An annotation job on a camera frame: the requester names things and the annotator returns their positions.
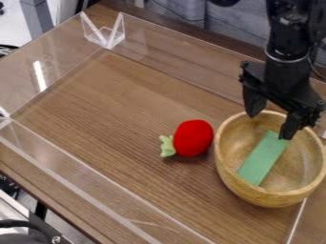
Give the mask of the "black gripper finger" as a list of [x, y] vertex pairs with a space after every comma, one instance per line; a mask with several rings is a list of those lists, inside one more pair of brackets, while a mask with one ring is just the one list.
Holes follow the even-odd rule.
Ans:
[[280, 127], [279, 138], [290, 140], [296, 132], [303, 128], [303, 122], [303, 115], [299, 112], [290, 112], [286, 115], [286, 120]]
[[267, 99], [251, 88], [243, 88], [244, 110], [250, 117], [255, 117], [266, 108]]

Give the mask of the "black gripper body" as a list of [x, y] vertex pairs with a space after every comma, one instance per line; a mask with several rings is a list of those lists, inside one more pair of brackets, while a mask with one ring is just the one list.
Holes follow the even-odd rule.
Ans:
[[267, 53], [263, 63], [240, 63], [242, 88], [258, 91], [286, 114], [299, 112], [303, 115], [303, 126], [314, 126], [326, 111], [326, 101], [313, 89], [310, 81], [314, 58], [310, 52], [292, 59], [276, 58]]

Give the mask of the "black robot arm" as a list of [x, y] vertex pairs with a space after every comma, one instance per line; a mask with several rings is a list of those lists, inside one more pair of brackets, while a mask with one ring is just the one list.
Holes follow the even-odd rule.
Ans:
[[286, 111], [279, 137], [288, 140], [315, 125], [326, 111], [326, 101], [311, 85], [317, 50], [326, 39], [326, 0], [264, 0], [264, 9], [264, 61], [240, 64], [239, 82], [251, 117], [268, 102]]

